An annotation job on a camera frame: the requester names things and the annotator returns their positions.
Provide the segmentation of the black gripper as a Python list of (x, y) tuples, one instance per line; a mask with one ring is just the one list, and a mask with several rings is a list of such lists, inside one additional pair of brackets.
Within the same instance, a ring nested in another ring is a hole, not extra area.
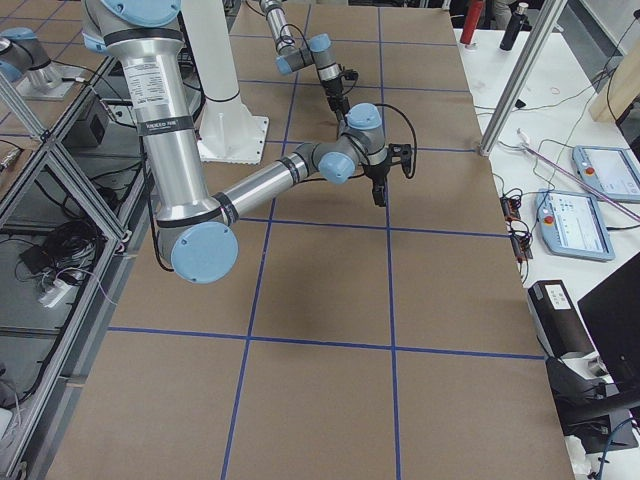
[(330, 110), (337, 118), (343, 118), (349, 112), (350, 104), (347, 96), (330, 90), (325, 91), (325, 96)]
[(363, 172), (372, 181), (372, 197), (378, 207), (386, 206), (387, 176), (392, 168), (392, 161), (383, 161), (376, 165), (364, 165)]

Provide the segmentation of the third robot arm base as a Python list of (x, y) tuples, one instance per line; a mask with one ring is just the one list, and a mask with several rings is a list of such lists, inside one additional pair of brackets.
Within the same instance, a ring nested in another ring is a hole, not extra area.
[(55, 64), (29, 28), (1, 32), (1, 75), (25, 99), (61, 101), (82, 72), (82, 67)]

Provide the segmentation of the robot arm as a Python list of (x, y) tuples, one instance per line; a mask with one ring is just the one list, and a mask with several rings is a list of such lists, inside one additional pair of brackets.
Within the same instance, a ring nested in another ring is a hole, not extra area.
[(211, 160), (258, 163), (268, 121), (243, 104), (228, 24), (217, 1), (86, 1), (86, 46), (117, 59), (140, 141), (160, 198), (159, 258), (186, 281), (207, 284), (233, 267), (238, 218), (313, 174), (334, 184), (362, 170), (382, 203), (391, 149), (376, 106), (350, 105), (327, 35), (297, 47), (282, 5), (264, 1), (280, 71), (313, 66), (335, 104), (339, 130), (329, 143), (305, 143), (218, 193), (208, 190)]
[(275, 44), (277, 70), (290, 75), (313, 66), (330, 110), (343, 120), (350, 109), (343, 79), (351, 78), (353, 71), (336, 60), (329, 36), (323, 33), (307, 39), (299, 27), (286, 20), (281, 1), (262, 0), (259, 5)]

